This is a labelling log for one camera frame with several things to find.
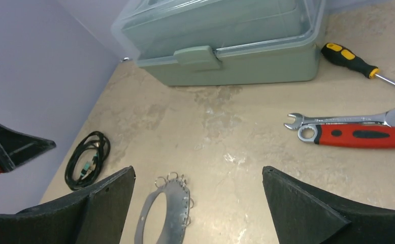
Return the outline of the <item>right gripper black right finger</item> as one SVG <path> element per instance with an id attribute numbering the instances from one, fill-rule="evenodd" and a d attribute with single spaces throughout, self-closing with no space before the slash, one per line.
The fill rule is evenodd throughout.
<path id="1" fill-rule="evenodd" d="M 395 243 L 395 210 L 340 197 L 272 166 L 263 187 L 279 243 Z"/>

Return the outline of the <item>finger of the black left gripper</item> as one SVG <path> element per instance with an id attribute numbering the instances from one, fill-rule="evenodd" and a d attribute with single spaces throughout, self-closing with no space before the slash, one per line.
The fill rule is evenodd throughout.
<path id="1" fill-rule="evenodd" d="M 0 124 L 0 174 L 15 170 L 28 161 L 56 148 L 56 143 L 20 133 Z"/>

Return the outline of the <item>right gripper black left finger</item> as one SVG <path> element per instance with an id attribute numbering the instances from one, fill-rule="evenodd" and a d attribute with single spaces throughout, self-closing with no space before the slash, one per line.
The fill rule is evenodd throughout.
<path id="1" fill-rule="evenodd" d="M 16 214 L 0 214 L 0 243 L 119 243 L 136 174 L 105 179 Z"/>

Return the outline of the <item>silver metal key holder plate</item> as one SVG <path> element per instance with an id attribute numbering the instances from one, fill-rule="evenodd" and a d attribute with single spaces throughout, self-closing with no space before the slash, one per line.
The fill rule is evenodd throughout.
<path id="1" fill-rule="evenodd" d="M 141 210 L 134 243 L 143 243 L 144 229 L 150 209 L 160 194 L 165 194 L 167 211 L 161 234 L 157 243 L 183 243 L 185 230 L 191 223 L 190 209 L 194 207 L 194 200 L 187 187 L 187 180 L 183 174 L 170 172 L 165 177 L 155 179 L 156 190 L 150 193 Z"/>

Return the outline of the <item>silver open-end wrench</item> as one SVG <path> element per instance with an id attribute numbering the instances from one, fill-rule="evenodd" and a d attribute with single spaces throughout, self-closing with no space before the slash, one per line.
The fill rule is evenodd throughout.
<path id="1" fill-rule="evenodd" d="M 387 112 L 374 115 L 356 115 L 356 116 L 330 116 L 330 117 L 307 117 L 300 113 L 290 113 L 288 117 L 294 118 L 293 123 L 284 123 L 283 125 L 297 131 L 305 125 L 328 125 L 328 124 L 381 124 L 389 127 L 395 127 L 395 108 Z"/>

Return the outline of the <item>black yellow screwdriver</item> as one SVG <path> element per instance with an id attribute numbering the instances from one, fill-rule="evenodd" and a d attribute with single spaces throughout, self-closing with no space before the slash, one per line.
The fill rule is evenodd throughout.
<path id="1" fill-rule="evenodd" d="M 333 65 L 361 73 L 368 79 L 381 79 L 395 86 L 395 81 L 379 74 L 380 69 L 377 66 L 368 64 L 345 46 L 329 42 L 321 48 L 321 54 Z"/>

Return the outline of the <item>green plastic toolbox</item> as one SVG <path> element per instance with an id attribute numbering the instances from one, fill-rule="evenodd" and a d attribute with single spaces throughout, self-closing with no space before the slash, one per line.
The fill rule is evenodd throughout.
<path id="1" fill-rule="evenodd" d="M 316 77 L 326 1 L 140 1 L 111 33 L 167 86 L 309 81 Z"/>

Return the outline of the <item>red handled adjustable wrench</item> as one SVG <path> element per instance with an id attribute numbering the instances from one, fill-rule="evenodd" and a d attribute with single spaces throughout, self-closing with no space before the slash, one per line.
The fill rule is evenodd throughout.
<path id="1" fill-rule="evenodd" d="M 365 124 L 305 125 L 299 128 L 302 142 L 317 145 L 395 149 L 395 127 Z"/>

